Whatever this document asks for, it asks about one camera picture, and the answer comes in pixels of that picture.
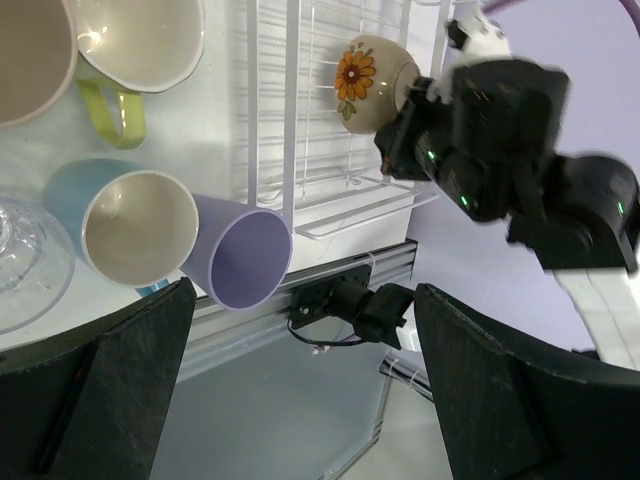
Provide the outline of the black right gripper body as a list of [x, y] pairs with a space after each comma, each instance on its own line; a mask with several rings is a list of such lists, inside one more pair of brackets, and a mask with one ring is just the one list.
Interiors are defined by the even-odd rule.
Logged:
[[375, 134], [383, 175], [396, 180], [458, 181], [453, 108], [427, 99], [433, 82], [428, 77], [415, 80], [395, 119]]

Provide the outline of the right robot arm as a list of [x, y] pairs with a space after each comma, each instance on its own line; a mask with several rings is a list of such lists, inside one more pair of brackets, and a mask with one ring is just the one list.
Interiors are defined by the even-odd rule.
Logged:
[[407, 89], [374, 137], [381, 170], [431, 181], [474, 222], [507, 220], [567, 293], [599, 357], [639, 366], [639, 183], [623, 161], [570, 157], [555, 143], [568, 76], [521, 58], [458, 67], [452, 100]]

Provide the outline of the yellow-green faceted mug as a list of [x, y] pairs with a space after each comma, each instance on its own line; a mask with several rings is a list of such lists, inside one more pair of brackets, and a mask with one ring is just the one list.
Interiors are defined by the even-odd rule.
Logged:
[[143, 96], [189, 78], [204, 52], [202, 1], [74, 1], [75, 81], [95, 130], [117, 149], [146, 136]]

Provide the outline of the blue ceramic mug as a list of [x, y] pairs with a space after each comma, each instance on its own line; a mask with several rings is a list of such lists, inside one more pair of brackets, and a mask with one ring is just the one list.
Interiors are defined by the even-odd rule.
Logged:
[[141, 295], [167, 284], [199, 233], [198, 208], [182, 182], [125, 160], [65, 165], [50, 178], [44, 203], [69, 233], [80, 260], [103, 279]]

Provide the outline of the purple plastic cup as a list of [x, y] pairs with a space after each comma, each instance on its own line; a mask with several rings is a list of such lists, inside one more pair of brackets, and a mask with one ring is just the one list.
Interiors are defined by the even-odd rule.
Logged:
[[267, 300], [290, 265], [293, 241], [282, 216], [271, 209], [196, 194], [199, 232], [181, 267], [227, 310], [247, 310]]

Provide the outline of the aluminium table edge rail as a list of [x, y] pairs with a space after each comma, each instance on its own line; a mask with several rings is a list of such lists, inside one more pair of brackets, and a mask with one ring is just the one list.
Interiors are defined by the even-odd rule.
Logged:
[[370, 286], [374, 289], [386, 282], [404, 283], [411, 278], [416, 254], [417, 243], [407, 240], [294, 272], [286, 276], [270, 299], [251, 310], [228, 311], [209, 298], [197, 299], [178, 381], [201, 375], [273, 341], [284, 339], [289, 345], [299, 347], [301, 343], [287, 331], [295, 288], [361, 265], [372, 268]]

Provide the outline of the beige plastic cup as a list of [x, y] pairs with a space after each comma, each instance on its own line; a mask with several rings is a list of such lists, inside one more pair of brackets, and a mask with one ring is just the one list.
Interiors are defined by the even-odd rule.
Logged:
[[1, 127], [29, 122], [68, 89], [78, 57], [69, 1], [1, 3]]

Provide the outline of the clear glass tumbler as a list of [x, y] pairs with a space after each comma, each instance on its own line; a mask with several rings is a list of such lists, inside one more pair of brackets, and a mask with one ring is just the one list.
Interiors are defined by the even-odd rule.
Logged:
[[1, 198], [1, 332], [50, 311], [67, 291], [75, 250], [63, 225], [39, 205]]

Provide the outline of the floral ceramic bowl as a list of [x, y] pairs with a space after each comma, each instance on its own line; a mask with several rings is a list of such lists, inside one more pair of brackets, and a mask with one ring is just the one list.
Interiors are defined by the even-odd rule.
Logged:
[[408, 91], [421, 76], [412, 55], [376, 35], [354, 38], [339, 59], [334, 90], [336, 110], [352, 134], [374, 134], [391, 123]]

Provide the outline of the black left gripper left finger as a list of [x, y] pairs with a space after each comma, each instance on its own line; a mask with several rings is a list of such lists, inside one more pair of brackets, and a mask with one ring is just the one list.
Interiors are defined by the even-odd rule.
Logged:
[[181, 278], [2, 352], [2, 478], [149, 478], [195, 306]]

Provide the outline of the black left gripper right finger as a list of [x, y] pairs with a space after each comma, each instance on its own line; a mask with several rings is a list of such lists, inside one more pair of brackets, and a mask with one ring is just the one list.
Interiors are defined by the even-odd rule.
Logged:
[[415, 317], [456, 479], [636, 479], [639, 374], [563, 350], [431, 284]]

